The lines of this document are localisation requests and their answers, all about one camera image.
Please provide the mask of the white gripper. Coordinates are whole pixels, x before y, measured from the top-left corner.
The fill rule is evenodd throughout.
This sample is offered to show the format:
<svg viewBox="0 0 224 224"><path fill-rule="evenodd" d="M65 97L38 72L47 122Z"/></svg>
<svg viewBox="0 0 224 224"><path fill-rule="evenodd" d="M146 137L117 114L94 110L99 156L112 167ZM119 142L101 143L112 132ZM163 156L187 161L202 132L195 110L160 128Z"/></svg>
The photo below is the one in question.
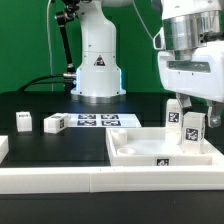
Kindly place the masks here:
<svg viewBox="0 0 224 224"><path fill-rule="evenodd" d="M167 51L160 51L157 59L162 85L177 93L182 112L192 109L189 96L207 99L208 126L219 127L223 111L220 102L224 102L224 46L198 48L191 61L176 61Z"/></svg>

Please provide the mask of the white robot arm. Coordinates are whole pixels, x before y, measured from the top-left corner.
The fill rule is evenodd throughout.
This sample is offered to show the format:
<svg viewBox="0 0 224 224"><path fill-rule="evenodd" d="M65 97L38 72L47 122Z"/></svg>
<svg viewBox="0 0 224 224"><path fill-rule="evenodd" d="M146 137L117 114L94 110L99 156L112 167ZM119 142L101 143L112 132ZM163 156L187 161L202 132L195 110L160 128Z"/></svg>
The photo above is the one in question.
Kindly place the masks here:
<svg viewBox="0 0 224 224"><path fill-rule="evenodd" d="M208 105L208 125L218 127L224 111L224 0L151 0L162 16L153 38L160 79L176 93L183 108L192 96ZM125 95L116 64L116 28L104 7L131 5L134 0L80 0L82 63L73 96L84 102L107 103Z"/></svg>

